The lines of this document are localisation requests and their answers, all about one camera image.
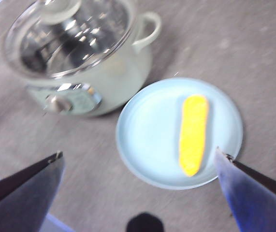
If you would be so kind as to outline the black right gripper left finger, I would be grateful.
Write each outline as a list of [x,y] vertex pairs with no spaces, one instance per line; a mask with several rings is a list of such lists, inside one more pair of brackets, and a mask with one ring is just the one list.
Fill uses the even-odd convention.
[[55,154],[0,180],[0,232],[37,232],[58,191],[65,160]]

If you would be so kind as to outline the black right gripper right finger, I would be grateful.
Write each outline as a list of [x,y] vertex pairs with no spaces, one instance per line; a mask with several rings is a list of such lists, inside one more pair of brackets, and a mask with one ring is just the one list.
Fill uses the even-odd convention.
[[227,203],[242,232],[276,232],[276,181],[215,151],[215,167]]

